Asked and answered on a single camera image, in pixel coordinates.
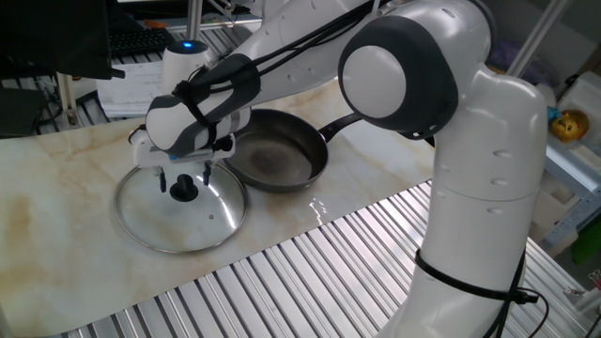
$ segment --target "frying pan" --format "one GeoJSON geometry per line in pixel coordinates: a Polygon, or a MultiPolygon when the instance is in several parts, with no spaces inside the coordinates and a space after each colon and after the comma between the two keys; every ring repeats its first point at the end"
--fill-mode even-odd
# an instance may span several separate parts
{"type": "Polygon", "coordinates": [[[255,109],[236,131],[236,153],[225,165],[242,182],[264,192],[297,192],[315,182],[328,165],[328,142],[361,120],[353,113],[319,131],[299,117],[255,109]]]}

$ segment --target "keyboard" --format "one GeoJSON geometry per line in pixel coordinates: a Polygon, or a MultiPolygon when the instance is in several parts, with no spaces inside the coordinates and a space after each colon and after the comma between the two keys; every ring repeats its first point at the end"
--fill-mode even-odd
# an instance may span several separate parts
{"type": "Polygon", "coordinates": [[[147,28],[139,31],[109,35],[111,56],[123,56],[148,52],[162,52],[175,41],[165,28],[147,28]]]}

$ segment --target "pot lid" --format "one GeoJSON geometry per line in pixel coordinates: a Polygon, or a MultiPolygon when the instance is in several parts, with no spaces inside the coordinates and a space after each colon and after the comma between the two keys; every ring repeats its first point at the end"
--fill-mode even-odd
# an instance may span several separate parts
{"type": "Polygon", "coordinates": [[[214,165],[208,186],[203,162],[162,170],[166,184],[155,169],[134,168],[116,189],[116,217],[130,236],[159,251],[187,253],[218,245],[238,230],[246,191],[227,169],[214,165]]]}

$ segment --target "yellow toy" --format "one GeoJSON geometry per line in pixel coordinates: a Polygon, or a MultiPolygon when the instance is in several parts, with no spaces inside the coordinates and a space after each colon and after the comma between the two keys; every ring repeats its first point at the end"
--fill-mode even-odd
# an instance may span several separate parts
{"type": "Polygon", "coordinates": [[[567,110],[551,122],[551,133],[564,143],[579,140],[589,131],[589,117],[578,110],[567,110]]]}

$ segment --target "lid knob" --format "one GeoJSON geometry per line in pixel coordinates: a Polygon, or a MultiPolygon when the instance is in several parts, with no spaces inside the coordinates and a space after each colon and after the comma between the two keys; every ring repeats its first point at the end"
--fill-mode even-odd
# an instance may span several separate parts
{"type": "Polygon", "coordinates": [[[169,193],[176,201],[190,202],[198,196],[198,188],[189,175],[181,174],[177,177],[177,183],[171,186],[169,193]]]}

